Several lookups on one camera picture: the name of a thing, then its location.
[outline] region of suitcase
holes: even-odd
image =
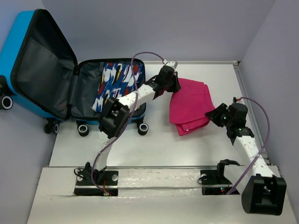
[[[100,112],[92,106],[103,81],[103,69],[108,65],[129,66],[130,60],[93,59],[78,64],[47,10],[21,12],[0,53],[0,109],[9,110],[13,102],[20,104],[48,120],[46,133],[58,133],[60,121],[73,117],[79,134],[86,136],[87,124],[99,124]],[[135,66],[140,68],[140,86],[145,82],[144,63],[135,59]],[[145,109],[146,104],[141,105],[130,122],[139,127]]]

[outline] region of colorful fabric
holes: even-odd
[[[142,64],[134,64],[134,74],[137,84],[142,81],[144,72]],[[121,63],[106,63],[104,65],[102,80],[98,87],[98,94],[92,109],[102,111],[103,105],[110,97],[119,98],[134,91],[134,79],[131,66]]]

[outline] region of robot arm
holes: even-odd
[[[181,89],[178,83],[177,72],[175,71],[177,62],[164,62],[158,75],[152,77],[138,90],[118,99],[109,98],[103,106],[100,116],[99,137],[93,157],[85,165],[85,171],[91,175],[92,165],[96,156],[100,153],[100,157],[95,164],[93,179],[99,181],[104,175],[107,166],[107,158],[112,148],[112,143],[120,134],[129,119],[130,113],[133,112],[133,106],[138,100],[136,108],[140,105],[154,100],[162,95],[164,91],[176,92]]]
[[[248,173],[236,186],[241,194],[244,211],[280,215],[284,205],[286,182],[282,177],[274,175],[259,154],[254,135],[251,129],[245,126],[247,111],[245,105],[235,102],[229,107],[221,104],[215,110],[206,113],[217,126],[226,127],[227,136],[244,164],[244,167],[240,167],[235,161],[220,161],[217,165],[217,176],[219,179],[226,178],[235,185],[248,168]]]

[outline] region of pink towel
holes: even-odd
[[[179,78],[182,89],[173,93],[170,101],[169,121],[175,124],[180,136],[206,126],[206,112],[215,109],[209,88],[202,82]]]

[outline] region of white wall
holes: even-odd
[[[79,61],[241,60],[274,0],[43,0]],[[142,59],[155,60],[144,56]]]
[[[0,50],[16,15],[35,8],[43,8],[40,0],[0,1]],[[27,223],[41,167],[48,165],[55,142],[43,132],[45,123],[18,105],[0,110],[1,224]]]
[[[265,106],[271,120],[267,153],[281,169],[299,221],[299,0],[277,0],[241,62],[250,97]],[[262,136],[267,123],[254,109]]]

